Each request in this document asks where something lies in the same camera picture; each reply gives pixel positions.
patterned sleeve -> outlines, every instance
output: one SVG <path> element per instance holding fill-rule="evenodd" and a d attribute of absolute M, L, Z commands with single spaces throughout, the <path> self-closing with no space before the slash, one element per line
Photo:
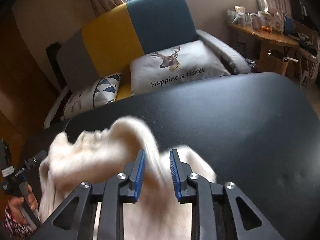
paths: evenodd
<path fill-rule="evenodd" d="M 33 233 L 30 226 L 23 226 L 12 217 L 9 206 L 5 209 L 3 227 L 9 231 L 13 240 L 28 239 Z"/>

desk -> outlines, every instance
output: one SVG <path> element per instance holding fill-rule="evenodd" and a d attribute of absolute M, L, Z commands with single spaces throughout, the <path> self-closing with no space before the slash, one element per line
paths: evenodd
<path fill-rule="evenodd" d="M 299 48 L 297 41 L 294 41 L 293 39 L 290 39 L 289 37 L 280 33 L 268 33 L 261 30 L 254 30 L 252 26 L 242 27 L 232 24 L 231 27 L 235 28 L 238 31 L 253 35 L 257 39 L 262 41 L 260 58 L 257 65 L 259 72 L 268 72 L 268 52 L 270 49 L 274 49 L 274 45 L 292 48 L 288 52 L 289 57 L 293 57 L 294 52 Z"/>
<path fill-rule="evenodd" d="M 109 128 L 126 115 L 147 123 L 161 151 L 189 145 L 217 173 L 218 183 L 236 183 L 284 239 L 312 239 L 309 231 L 320 214 L 320 126 L 289 79 L 233 75 L 125 98 L 29 138 L 21 158 L 48 150 L 61 131 L 74 143 L 83 130 Z M 39 200 L 37 172 L 27 179 Z"/>

deer pillow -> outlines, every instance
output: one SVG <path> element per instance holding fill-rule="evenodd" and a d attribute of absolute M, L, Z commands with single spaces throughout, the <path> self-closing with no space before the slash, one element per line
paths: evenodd
<path fill-rule="evenodd" d="M 130 64 L 132 95 L 181 83 L 230 75 L 202 41 L 146 54 Z"/>

silver screw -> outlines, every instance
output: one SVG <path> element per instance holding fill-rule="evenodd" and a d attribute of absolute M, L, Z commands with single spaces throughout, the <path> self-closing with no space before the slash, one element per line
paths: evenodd
<path fill-rule="evenodd" d="M 199 175 L 196 173 L 190 173 L 188 176 L 190 179 L 198 179 L 199 178 Z"/>
<path fill-rule="evenodd" d="M 88 188 L 90 186 L 90 182 L 84 181 L 80 183 L 82 185 L 82 187 L 84 188 Z"/>
<path fill-rule="evenodd" d="M 236 186 L 236 184 L 234 184 L 234 183 L 231 182 L 231 181 L 228 181 L 228 182 L 226 183 L 226 187 L 227 187 L 228 189 L 233 189 L 233 188 L 235 188 L 235 186 Z"/>
<path fill-rule="evenodd" d="M 127 177 L 127 174 L 125 174 L 125 173 L 123 173 L 123 172 L 120 172 L 120 173 L 118 173 L 118 175 L 117 175 L 117 178 L 118 179 L 125 179 Z"/>

deer head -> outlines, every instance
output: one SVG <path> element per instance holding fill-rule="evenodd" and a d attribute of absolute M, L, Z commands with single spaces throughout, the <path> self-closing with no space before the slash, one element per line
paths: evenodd
<path fill-rule="evenodd" d="M 159 54 L 157 52 L 155 53 L 151 53 L 150 55 L 153 57 L 159 57 L 161 59 L 163 59 L 163 62 L 160 65 L 160 68 L 165 68 L 165 67 L 169 67 L 170 71 L 174 71 L 176 68 L 178 68 L 180 66 L 179 61 L 177 60 L 178 57 L 178 52 L 180 51 L 181 47 L 174 47 L 174 53 L 170 56 L 164 56 L 162 54 Z"/>

